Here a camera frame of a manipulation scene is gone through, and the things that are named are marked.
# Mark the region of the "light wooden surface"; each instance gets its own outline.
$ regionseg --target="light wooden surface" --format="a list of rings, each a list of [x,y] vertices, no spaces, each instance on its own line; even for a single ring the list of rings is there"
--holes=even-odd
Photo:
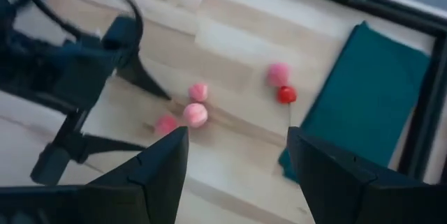
[[[433,38],[417,31],[326,0],[136,1],[145,19],[140,58],[175,102],[111,77],[83,130],[149,146],[159,138],[152,132],[156,119],[178,115],[187,103],[187,87],[206,81],[210,123],[190,132],[178,223],[313,223],[299,186],[281,176],[277,158],[287,127],[300,125],[350,30],[367,20],[381,33],[427,53],[433,44]],[[92,32],[104,32],[126,10],[119,0],[46,2]],[[18,18],[16,27],[55,43],[65,36],[34,8]],[[290,107],[277,104],[265,86],[265,69],[274,61],[292,66],[299,97]],[[8,141],[20,139],[2,146],[1,161],[7,157],[17,164],[2,185],[30,184],[37,155],[64,117],[5,94],[0,99],[0,127],[10,129]],[[63,182],[92,180],[134,155],[99,154],[85,165],[70,164]],[[0,168],[3,172],[6,165]]]

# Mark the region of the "black metal frame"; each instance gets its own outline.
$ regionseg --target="black metal frame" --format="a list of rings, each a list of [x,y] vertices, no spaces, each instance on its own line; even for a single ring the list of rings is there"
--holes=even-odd
[[[391,0],[331,0],[436,38],[398,171],[422,180],[447,90],[447,19]]]

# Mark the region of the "red ball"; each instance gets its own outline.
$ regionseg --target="red ball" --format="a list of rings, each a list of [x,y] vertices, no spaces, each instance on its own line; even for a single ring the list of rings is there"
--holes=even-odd
[[[297,98],[296,91],[293,87],[283,86],[278,89],[277,100],[280,103],[292,103]]]

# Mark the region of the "pink ball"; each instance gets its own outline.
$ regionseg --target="pink ball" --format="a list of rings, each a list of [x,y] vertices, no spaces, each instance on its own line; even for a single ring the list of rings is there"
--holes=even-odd
[[[158,135],[167,135],[177,128],[177,120],[169,114],[162,116],[155,123],[155,133]]]
[[[208,111],[200,103],[189,104],[183,111],[183,117],[190,127],[201,127],[208,119]]]
[[[208,86],[205,83],[197,83],[188,89],[189,97],[198,102],[203,102],[208,97]]]
[[[268,68],[268,83],[274,87],[282,87],[288,84],[289,69],[284,63],[270,64]]]

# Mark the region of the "teal towel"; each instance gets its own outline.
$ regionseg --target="teal towel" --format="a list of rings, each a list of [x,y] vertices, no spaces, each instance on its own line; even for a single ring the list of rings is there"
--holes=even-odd
[[[421,51],[357,25],[301,128],[388,166],[428,63]],[[288,153],[280,159],[289,177]]]

